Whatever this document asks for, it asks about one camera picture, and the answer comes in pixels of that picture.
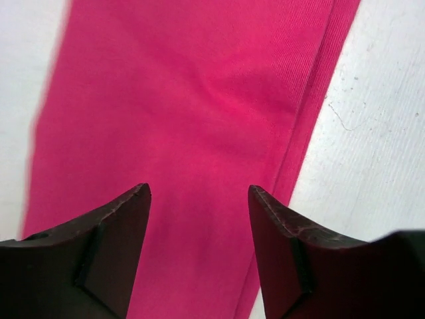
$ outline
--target white surface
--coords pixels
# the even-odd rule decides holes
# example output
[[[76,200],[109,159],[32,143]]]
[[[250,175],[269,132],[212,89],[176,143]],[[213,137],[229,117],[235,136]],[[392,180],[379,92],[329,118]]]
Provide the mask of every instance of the white surface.
[[[0,240],[19,231],[30,124],[65,4],[0,0]],[[298,179],[296,211],[363,240],[425,228],[424,30],[423,0],[363,0]],[[264,318],[260,299],[251,318]]]

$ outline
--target folded fabric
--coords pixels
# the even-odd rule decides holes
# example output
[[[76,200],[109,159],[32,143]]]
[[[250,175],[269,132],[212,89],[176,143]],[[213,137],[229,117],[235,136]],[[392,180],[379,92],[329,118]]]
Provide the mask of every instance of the folded fabric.
[[[24,235],[148,182],[128,318],[247,318],[248,186],[288,202],[357,3],[74,0]]]

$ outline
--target folded garment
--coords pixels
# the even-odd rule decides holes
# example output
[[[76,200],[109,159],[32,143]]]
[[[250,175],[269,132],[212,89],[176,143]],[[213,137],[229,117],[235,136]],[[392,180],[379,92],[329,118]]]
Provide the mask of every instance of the folded garment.
[[[248,186],[289,201],[358,2],[74,0],[24,234],[148,182],[128,318],[247,318]]]

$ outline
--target magenta towel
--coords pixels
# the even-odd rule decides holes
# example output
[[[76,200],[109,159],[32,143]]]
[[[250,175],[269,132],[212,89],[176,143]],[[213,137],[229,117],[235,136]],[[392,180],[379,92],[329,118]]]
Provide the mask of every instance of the magenta towel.
[[[148,182],[128,318],[246,319],[248,186],[289,201],[358,2],[74,0],[24,235]]]

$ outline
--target red fabric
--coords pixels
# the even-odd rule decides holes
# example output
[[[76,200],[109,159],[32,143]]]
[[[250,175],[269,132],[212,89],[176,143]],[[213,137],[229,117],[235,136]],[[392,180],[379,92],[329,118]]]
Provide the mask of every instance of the red fabric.
[[[128,318],[247,318],[248,186],[288,202],[357,3],[74,0],[24,235],[146,181]]]

